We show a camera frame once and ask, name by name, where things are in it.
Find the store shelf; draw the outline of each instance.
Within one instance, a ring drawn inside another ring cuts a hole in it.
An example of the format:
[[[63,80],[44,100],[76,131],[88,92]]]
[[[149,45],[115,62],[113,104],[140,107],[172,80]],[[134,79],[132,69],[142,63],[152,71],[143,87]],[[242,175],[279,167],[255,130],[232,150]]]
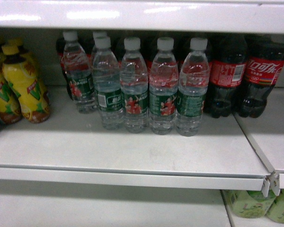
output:
[[[284,33],[284,0],[0,0],[0,27]]]
[[[274,88],[259,118],[235,117],[267,169],[280,176],[280,188],[284,188],[284,88]]]
[[[231,227],[218,190],[0,181],[4,227]]]
[[[225,204],[229,220],[231,222],[232,227],[284,227],[284,224],[276,223],[267,218],[266,216],[262,218],[241,218],[236,216],[232,211],[228,204]]]
[[[50,93],[48,121],[0,128],[0,179],[261,190],[269,174],[233,116],[205,115],[190,138],[107,131],[98,112],[76,111],[64,87]]]

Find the shelf bracket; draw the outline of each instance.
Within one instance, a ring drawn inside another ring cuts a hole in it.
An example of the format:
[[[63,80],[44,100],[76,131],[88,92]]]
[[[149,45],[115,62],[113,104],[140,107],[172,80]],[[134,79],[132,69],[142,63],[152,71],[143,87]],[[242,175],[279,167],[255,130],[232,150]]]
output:
[[[276,172],[273,172],[269,177],[270,188],[273,190],[274,194],[278,196],[280,194],[280,176]]]
[[[261,189],[261,192],[263,193],[265,197],[268,196],[269,187],[270,187],[270,180],[268,177],[266,177],[263,181],[263,185]]]

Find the white bottle cap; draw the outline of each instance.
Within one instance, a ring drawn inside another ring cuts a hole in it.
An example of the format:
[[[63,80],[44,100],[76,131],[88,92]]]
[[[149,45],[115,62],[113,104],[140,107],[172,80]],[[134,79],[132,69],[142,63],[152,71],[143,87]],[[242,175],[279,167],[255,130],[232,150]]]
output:
[[[174,47],[174,39],[170,37],[161,37],[157,41],[158,50],[171,51]]]
[[[140,38],[128,37],[124,39],[124,47],[127,51],[135,51],[140,49]]]
[[[95,38],[95,45],[97,49],[106,49],[110,47],[110,38],[108,36],[102,36]]]
[[[107,32],[93,32],[94,39],[101,36],[107,36]]]
[[[207,39],[205,38],[192,38],[190,40],[190,49],[195,51],[204,51],[207,47]]]
[[[66,31],[63,32],[63,37],[65,41],[75,41],[78,40],[78,34],[76,31]]]

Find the clear plastic bottle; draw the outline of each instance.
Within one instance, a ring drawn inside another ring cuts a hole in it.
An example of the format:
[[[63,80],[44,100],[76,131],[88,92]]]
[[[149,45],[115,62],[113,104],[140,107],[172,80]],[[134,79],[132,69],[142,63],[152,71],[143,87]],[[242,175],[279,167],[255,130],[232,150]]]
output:
[[[88,58],[78,43],[76,31],[63,32],[64,67],[69,79],[71,95],[79,113],[88,114],[97,107]]]
[[[124,46],[126,53],[120,69],[124,126],[131,133],[139,133],[148,125],[147,67],[139,51],[139,38],[124,39]]]
[[[98,109],[105,129],[118,129],[123,124],[120,87],[120,68],[110,50],[110,38],[95,39],[97,53],[93,64],[93,79],[98,99]]]
[[[179,72],[173,45],[173,38],[159,38],[151,66],[150,127],[158,135],[170,133],[175,121]]]
[[[180,72],[176,127],[182,136],[196,135],[201,124],[210,71],[206,46],[207,39],[192,38]]]

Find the dark red bottle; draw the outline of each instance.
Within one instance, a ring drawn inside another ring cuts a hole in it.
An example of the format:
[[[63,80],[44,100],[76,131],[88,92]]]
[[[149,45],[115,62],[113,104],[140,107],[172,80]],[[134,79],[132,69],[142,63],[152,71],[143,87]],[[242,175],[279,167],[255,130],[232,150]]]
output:
[[[239,87],[236,111],[241,117],[257,118],[284,66],[284,44],[269,40],[254,42],[244,79]]]
[[[214,118],[227,117],[235,104],[247,63],[247,44],[241,34],[230,34],[213,43],[213,66],[205,100],[205,111]]]

